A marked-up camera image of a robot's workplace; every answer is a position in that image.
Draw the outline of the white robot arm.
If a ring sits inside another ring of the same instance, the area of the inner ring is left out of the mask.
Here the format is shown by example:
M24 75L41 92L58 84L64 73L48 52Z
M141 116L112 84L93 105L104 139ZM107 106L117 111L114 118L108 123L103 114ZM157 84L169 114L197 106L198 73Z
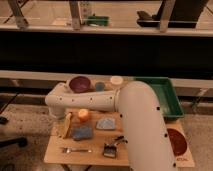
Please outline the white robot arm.
M131 81L117 90L80 94L68 93L59 83L45 103L57 119L66 108L118 112L133 171L178 171L159 100L147 83Z

